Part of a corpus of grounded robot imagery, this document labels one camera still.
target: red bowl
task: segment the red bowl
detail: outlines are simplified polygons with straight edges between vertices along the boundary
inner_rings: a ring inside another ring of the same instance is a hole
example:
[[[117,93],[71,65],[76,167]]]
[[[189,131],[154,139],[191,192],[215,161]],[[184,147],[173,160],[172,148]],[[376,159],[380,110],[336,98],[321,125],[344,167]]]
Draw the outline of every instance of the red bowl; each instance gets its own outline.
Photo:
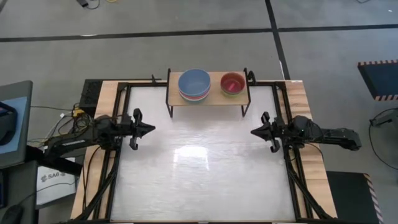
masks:
[[[244,89],[246,82],[242,75],[235,72],[228,72],[221,78],[221,89],[227,94],[239,94]]]

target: black floor line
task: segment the black floor line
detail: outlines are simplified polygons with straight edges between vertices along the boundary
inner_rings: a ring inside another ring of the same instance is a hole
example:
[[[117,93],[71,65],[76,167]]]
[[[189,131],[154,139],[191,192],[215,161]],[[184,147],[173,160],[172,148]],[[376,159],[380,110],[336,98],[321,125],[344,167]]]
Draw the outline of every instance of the black floor line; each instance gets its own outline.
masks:
[[[220,29],[220,30],[187,30],[170,32],[142,32],[127,34],[98,34],[98,35],[64,35],[53,37],[3,37],[0,42],[34,42],[51,40],[94,40],[94,39],[122,39],[135,37],[176,37],[186,35],[214,35],[214,34],[258,34],[272,32],[271,28],[255,29]]]
[[[0,11],[8,0],[0,3]],[[62,36],[43,36],[43,37],[0,37],[0,42],[35,42],[35,41],[51,41],[51,40],[96,40],[96,39],[122,39],[135,37],[176,37],[185,35],[215,35],[215,34],[259,34],[272,32],[313,32],[313,31],[337,31],[337,30],[371,30],[371,29],[396,29],[398,24],[383,25],[363,25],[363,26],[328,26],[328,27],[286,27],[277,28],[275,17],[271,21],[271,28],[248,28],[248,29],[218,29],[218,30],[186,30],[186,31],[165,31],[165,32],[141,32],[141,33],[124,33],[124,34],[97,34],[97,35],[62,35]],[[280,47],[279,34],[275,38],[275,43]]]
[[[285,53],[282,47],[282,42],[280,41],[278,27],[276,25],[274,10],[272,10],[271,0],[265,0],[267,5],[267,11],[269,16],[269,21],[271,22],[272,34],[274,35],[274,41],[276,46],[276,51],[278,53],[280,64],[282,65],[282,72],[285,80],[290,80],[289,69],[287,69],[287,63],[285,58]]]
[[[6,5],[8,0],[2,0],[2,2],[0,2],[0,13],[2,11],[2,9],[4,9],[4,6]]]
[[[359,25],[359,26],[326,26],[326,27],[291,27],[278,28],[279,32],[312,32],[312,31],[336,31],[336,30],[371,30],[371,29],[396,29],[398,24],[383,25]]]

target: gray floor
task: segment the gray floor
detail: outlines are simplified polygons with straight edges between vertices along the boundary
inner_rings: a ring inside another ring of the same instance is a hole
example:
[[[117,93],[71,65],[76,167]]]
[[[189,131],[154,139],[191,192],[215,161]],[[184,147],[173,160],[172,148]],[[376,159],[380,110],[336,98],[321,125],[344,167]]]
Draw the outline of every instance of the gray floor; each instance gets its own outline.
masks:
[[[272,0],[279,27],[398,23],[398,2],[371,0]],[[0,37],[113,34],[193,29],[270,27],[264,1],[104,0],[97,10],[75,1],[8,0],[0,13]],[[321,126],[355,129],[358,152],[322,146],[327,170],[367,172],[379,197],[385,223],[397,219],[398,172],[374,156],[368,119],[396,102],[372,100],[356,64],[398,58],[398,30],[292,32],[280,34],[292,79],[304,80],[314,120]],[[71,108],[86,78],[145,78],[165,71],[204,68],[242,70],[262,79],[281,79],[271,33],[63,40],[0,43],[0,84],[34,82],[34,105]],[[58,111],[32,109],[30,138],[44,137]],[[373,130],[376,150],[398,167],[389,125]],[[73,200],[40,211],[41,223],[69,217]]]

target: wooden table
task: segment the wooden table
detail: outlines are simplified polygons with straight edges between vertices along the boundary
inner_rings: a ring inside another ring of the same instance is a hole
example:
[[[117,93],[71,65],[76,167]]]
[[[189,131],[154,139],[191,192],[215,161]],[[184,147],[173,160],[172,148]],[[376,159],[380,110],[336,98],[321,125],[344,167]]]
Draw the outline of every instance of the wooden table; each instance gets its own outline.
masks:
[[[116,98],[116,90],[119,82],[130,82],[130,83],[150,83],[151,81],[104,81],[101,87],[101,93],[99,94],[98,105],[96,109],[95,117],[107,114],[112,116],[114,101]],[[287,93],[289,97],[290,109],[292,111],[292,116],[303,115],[308,118],[312,118],[310,107],[308,105],[307,95],[305,93],[304,84],[302,81],[285,81]],[[280,97],[280,107],[282,111],[285,111],[282,94]],[[87,173],[87,167],[89,160],[94,153],[97,146],[91,146],[86,151],[85,156],[85,169],[82,171],[80,178],[83,178],[83,172]],[[105,151],[99,150],[93,157],[91,162],[88,186],[86,191],[87,201],[90,202],[98,189],[98,184],[100,181],[101,169],[103,166]],[[323,165],[322,155],[318,149],[312,146],[306,146],[300,150],[300,155],[302,159],[305,180],[307,182],[307,188],[315,198],[315,200],[323,207],[323,209],[331,216],[336,217],[335,204],[333,203],[333,198],[331,196],[328,178],[326,176],[325,166]],[[111,155],[109,160],[108,171],[110,171],[113,165],[114,154]],[[101,201],[101,209],[99,211],[99,218],[105,218],[105,211],[107,206],[109,188],[104,193],[103,199]],[[79,216],[82,211],[82,201],[83,201],[83,182],[80,181],[75,197],[75,203],[73,204],[71,218]],[[298,202],[300,207],[301,217],[307,217],[305,211],[305,205],[303,201],[303,196],[301,191],[297,188]]]

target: bowl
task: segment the bowl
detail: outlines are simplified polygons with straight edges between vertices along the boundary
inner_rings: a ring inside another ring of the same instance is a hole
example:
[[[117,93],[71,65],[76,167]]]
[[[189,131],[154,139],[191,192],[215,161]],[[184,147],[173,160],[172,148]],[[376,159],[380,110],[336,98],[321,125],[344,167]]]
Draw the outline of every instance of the bowl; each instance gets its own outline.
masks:
[[[187,70],[178,79],[178,89],[185,96],[203,96],[210,89],[210,75],[201,69]]]
[[[235,72],[228,72],[221,78],[220,85],[225,93],[237,95],[243,91],[246,82],[242,75]]]
[[[197,99],[204,98],[209,93],[209,90],[207,90],[202,96],[187,96],[184,93],[182,93],[181,91],[180,91],[180,95],[183,96],[185,99],[197,100]]]
[[[187,95],[184,95],[181,91],[180,91],[180,95],[181,95],[181,97],[184,99],[184,100],[187,100],[187,101],[189,101],[189,102],[199,102],[199,101],[201,101],[201,100],[203,100],[203,99],[205,99],[206,98],[206,96],[209,94],[209,91],[207,91],[204,95],[202,95],[202,96],[198,96],[198,97],[192,97],[192,96],[187,96]]]

